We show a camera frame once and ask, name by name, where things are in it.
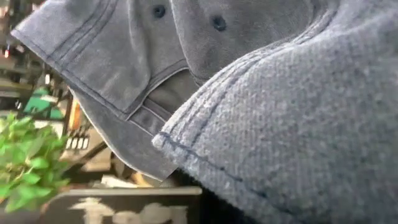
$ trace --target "leaf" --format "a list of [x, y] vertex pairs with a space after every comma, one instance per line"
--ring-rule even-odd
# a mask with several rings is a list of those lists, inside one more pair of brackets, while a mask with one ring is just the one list
[[37, 197], [35, 188], [36, 188], [35, 186], [20, 185], [20, 186], [18, 186], [17, 191], [19, 192], [19, 195], [21, 197], [32, 199], [32, 198]]
[[46, 184], [52, 183], [52, 181], [54, 180], [54, 173], [49, 171], [44, 175], [43, 180]]
[[44, 158], [38, 157], [30, 161], [30, 166], [34, 169], [46, 169], [49, 168], [50, 164]]
[[6, 212], [10, 213], [16, 211], [29, 203], [28, 198], [21, 197], [17, 192], [11, 194], [6, 206]]
[[16, 126], [23, 126], [23, 125], [28, 124], [28, 123], [31, 122], [31, 121], [32, 121], [32, 118], [29, 117], [29, 116], [26, 116], [26, 117], [20, 119], [20, 120], [16, 123]]
[[15, 120], [15, 114], [14, 113], [9, 113], [7, 116], [7, 122], [11, 123]]
[[52, 191], [53, 191], [53, 189], [46, 188], [46, 187], [37, 187], [37, 188], [36, 188], [36, 194], [37, 194], [39, 197], [48, 196], [49, 194], [51, 194]]
[[12, 151], [12, 163], [13, 164], [21, 164], [24, 163], [26, 160], [26, 155], [23, 151], [18, 150], [18, 148], [15, 148]]
[[32, 157], [32, 156], [36, 155], [42, 148], [43, 143], [44, 143], [44, 138], [35, 139], [27, 151], [27, 156]]
[[22, 176], [22, 180], [27, 184], [36, 184], [41, 179], [41, 176], [30, 172]]
[[0, 185], [0, 197], [8, 197], [11, 193], [12, 184], [2, 184]]

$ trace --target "blue fabric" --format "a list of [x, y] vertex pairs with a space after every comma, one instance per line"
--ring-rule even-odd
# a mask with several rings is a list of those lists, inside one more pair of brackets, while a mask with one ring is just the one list
[[325, 6], [218, 72], [153, 142], [261, 223], [396, 223], [398, 2]]
[[259, 223], [398, 221], [396, 0], [49, 0], [12, 34], [135, 169]]

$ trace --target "gray cap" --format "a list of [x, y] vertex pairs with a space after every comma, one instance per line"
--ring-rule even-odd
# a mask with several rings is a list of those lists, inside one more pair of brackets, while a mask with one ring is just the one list
[[197, 86], [168, 1], [46, 1], [12, 35], [62, 74], [127, 165], [160, 180], [175, 170], [150, 140]]
[[193, 80], [296, 36], [312, 17], [296, 0], [49, 0], [12, 35], [63, 75], [121, 160], [164, 179], [176, 165], [150, 140], [196, 91]]

